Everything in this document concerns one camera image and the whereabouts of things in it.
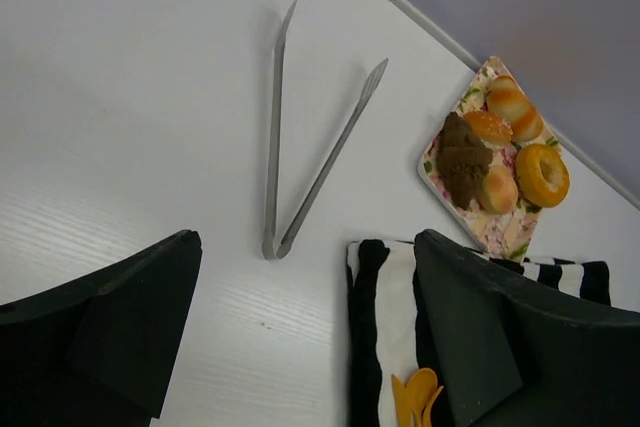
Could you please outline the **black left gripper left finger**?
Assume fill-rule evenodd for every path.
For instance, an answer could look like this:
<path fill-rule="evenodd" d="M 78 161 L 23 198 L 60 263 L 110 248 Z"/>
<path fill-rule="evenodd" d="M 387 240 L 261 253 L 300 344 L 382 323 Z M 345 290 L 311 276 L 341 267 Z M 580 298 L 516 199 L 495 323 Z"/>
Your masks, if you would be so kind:
<path fill-rule="evenodd" d="M 4 426 L 147 426 L 161 415 L 202 258 L 183 230 L 1 307 Z"/>

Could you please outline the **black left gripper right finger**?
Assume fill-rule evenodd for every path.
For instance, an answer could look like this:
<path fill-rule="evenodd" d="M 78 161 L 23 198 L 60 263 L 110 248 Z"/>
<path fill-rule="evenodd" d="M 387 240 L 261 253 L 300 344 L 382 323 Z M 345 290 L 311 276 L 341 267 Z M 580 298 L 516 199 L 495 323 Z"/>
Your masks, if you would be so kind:
<path fill-rule="evenodd" d="M 455 425 L 638 425 L 638 313 L 541 285 L 434 230 L 414 251 Z"/>

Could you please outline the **brown chocolate croissant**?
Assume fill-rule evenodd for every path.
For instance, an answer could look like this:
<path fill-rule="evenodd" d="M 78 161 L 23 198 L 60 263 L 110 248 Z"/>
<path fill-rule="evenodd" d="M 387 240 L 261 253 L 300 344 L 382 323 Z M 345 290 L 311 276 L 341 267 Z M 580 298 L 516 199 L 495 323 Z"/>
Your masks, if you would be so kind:
<path fill-rule="evenodd" d="M 447 115 L 440 132 L 436 166 L 452 203 L 467 210 L 489 172 L 493 151 L 457 113 Z"/>

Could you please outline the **metal serving tongs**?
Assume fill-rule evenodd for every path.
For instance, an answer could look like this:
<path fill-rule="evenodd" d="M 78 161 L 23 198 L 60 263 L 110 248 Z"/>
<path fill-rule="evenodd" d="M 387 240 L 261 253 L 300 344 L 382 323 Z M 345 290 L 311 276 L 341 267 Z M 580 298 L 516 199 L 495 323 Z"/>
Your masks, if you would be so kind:
<path fill-rule="evenodd" d="M 387 69 L 389 59 L 382 60 L 368 75 L 354 110 L 349 117 L 344 129 L 337 138 L 327 159 L 315 177 L 311 187 L 306 193 L 300 207 L 296 211 L 291 223 L 284 232 L 280 242 L 276 241 L 278 194 L 281 159 L 281 130 L 282 130 L 282 100 L 284 87 L 285 49 L 289 26 L 291 24 L 298 0 L 294 0 L 288 8 L 281 27 L 278 31 L 273 49 L 273 83 L 271 120 L 269 130 L 269 148 L 265 192 L 265 215 L 263 238 L 261 244 L 262 255 L 265 260 L 284 259 L 291 251 L 293 243 L 308 216 L 317 196 L 326 182 L 335 162 L 346 145 L 358 120 L 369 104 L 371 98 L 379 87 Z"/>

